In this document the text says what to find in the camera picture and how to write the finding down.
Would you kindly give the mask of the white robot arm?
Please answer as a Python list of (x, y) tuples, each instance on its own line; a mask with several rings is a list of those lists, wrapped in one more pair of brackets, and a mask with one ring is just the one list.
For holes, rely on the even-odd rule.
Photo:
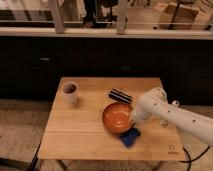
[(131, 120), (135, 123), (145, 123), (152, 114), (175, 124), (213, 147), (213, 118), (169, 104), (163, 88), (156, 87), (140, 95), (131, 112)]

